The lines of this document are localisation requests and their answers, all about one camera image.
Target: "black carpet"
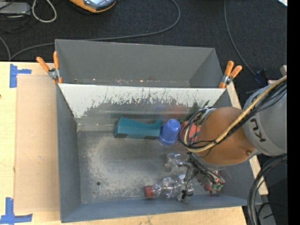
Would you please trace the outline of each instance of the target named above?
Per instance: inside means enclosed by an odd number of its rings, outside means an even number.
[[[32,5],[33,0],[16,0]],[[53,61],[53,43],[57,38],[96,39],[139,34],[152,34],[174,24],[179,16],[171,0],[122,0],[98,15],[85,15],[75,10],[69,0],[50,0],[57,11],[51,23],[39,22],[33,16],[12,20],[0,17],[0,37],[10,50],[11,61]],[[280,68],[287,64],[287,7],[278,0],[173,0],[180,9],[179,21],[169,30],[150,36],[104,39],[108,42],[212,47],[222,68],[229,60],[242,65],[234,79],[240,103],[254,90],[264,87],[255,80],[263,71],[269,79],[282,77]],[[53,18],[51,7],[40,0],[36,14]],[[225,23],[228,22],[234,47]],[[24,52],[18,52],[36,45]],[[0,42],[0,61],[9,54]]]

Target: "blue tape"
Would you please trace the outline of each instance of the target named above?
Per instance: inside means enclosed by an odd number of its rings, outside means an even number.
[[[1,215],[0,224],[9,224],[14,225],[15,223],[26,223],[31,222],[32,214],[24,216],[15,216],[14,214],[14,200],[10,197],[7,197],[5,200],[5,215]]]
[[[10,64],[10,78],[9,78],[9,87],[16,88],[17,87],[17,75],[18,74],[31,74],[30,69],[21,69],[18,70],[18,66],[14,64]]]

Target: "teal foam block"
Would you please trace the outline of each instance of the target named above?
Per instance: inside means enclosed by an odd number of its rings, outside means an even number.
[[[114,129],[113,136],[117,138],[157,139],[160,128],[161,118],[155,123],[148,124],[121,117]]]

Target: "bin floor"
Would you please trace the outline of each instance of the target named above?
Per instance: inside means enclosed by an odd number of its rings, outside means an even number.
[[[186,168],[165,171],[166,155],[187,158],[180,142],[165,146],[158,140],[114,138],[111,132],[79,132],[78,156],[82,203],[144,198],[144,187],[165,177],[176,178]],[[200,184],[194,194],[204,194]]]

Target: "blue cup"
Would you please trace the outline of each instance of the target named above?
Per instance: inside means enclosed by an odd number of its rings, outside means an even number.
[[[161,126],[158,140],[163,145],[173,145],[178,140],[180,123],[176,119],[171,119]]]

